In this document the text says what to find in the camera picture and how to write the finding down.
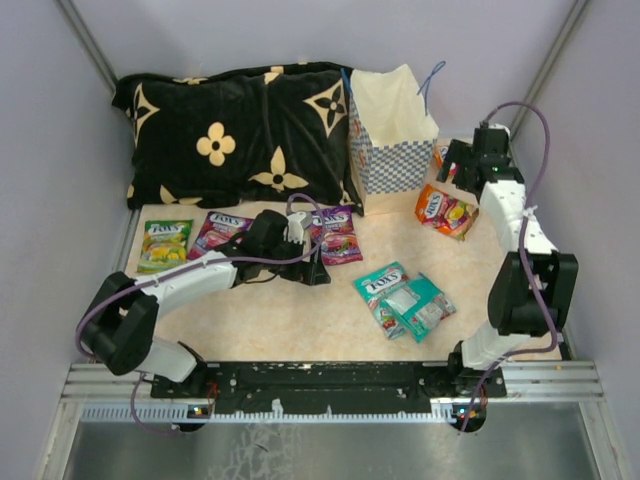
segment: checkered paper bag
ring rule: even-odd
[[[408,65],[389,73],[354,70],[350,87],[349,148],[354,177],[365,213],[384,213],[367,208],[382,204],[367,201],[367,197],[419,191],[438,140],[438,125]],[[384,203],[388,211],[390,202]]]

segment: purple candy packet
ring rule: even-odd
[[[218,245],[222,245],[238,232],[246,231],[253,219],[236,217],[228,213],[211,211],[207,213],[207,219],[198,233],[193,247],[189,250],[187,258],[195,260],[205,253],[213,250]]]
[[[326,235],[321,246],[324,264],[342,265],[362,260],[356,232],[353,229],[351,207],[325,208],[321,212],[326,226]],[[309,228],[311,238],[314,242],[317,242],[322,234],[322,223],[315,212],[313,214],[313,222]]]

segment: candy bag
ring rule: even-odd
[[[189,260],[200,258],[218,245],[227,243],[236,233],[248,230],[251,223],[253,223],[251,218],[236,217],[216,211],[207,213],[207,218],[187,258]]]
[[[396,319],[393,310],[381,305],[380,301],[386,295],[403,287],[408,281],[409,277],[402,265],[393,262],[353,282],[360,296],[367,302],[376,322],[390,340],[403,335],[405,330]]]
[[[478,217],[478,207],[458,200],[433,185],[427,185],[418,197],[415,213],[423,225],[464,240]]]
[[[326,228],[321,246],[323,263],[325,265],[342,265],[362,260],[356,232],[353,229],[351,207],[325,208],[321,211]],[[317,243],[322,234],[322,222],[315,212],[309,228],[311,229],[311,238]]]
[[[442,168],[444,158],[447,156],[448,151],[449,145],[438,145],[434,149],[433,158],[436,160],[436,165],[438,165],[438,168]],[[451,167],[449,168],[449,174],[447,178],[455,177],[456,173],[458,173],[458,164],[456,162],[451,162]]]
[[[456,312],[445,294],[423,274],[391,292],[382,299],[381,305],[394,313],[418,343],[440,320]]]
[[[138,272],[157,273],[185,263],[192,224],[193,220],[145,222]]]

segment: black pillow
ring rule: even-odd
[[[134,127],[129,208],[228,207],[301,192],[362,214],[349,166],[341,68],[311,63],[209,78],[122,78],[113,105]]]

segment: lavender wall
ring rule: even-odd
[[[33,478],[126,220],[130,133],[54,3],[0,3],[0,478]]]
[[[596,361],[638,478],[639,21],[640,2],[592,2],[538,102],[552,134],[539,217],[580,262],[571,332],[580,356]],[[531,117],[516,141],[528,178],[542,147]]]
[[[430,103],[445,136],[525,97],[572,3],[75,0],[119,76],[333,60],[378,71],[408,63],[423,79],[445,59]]]

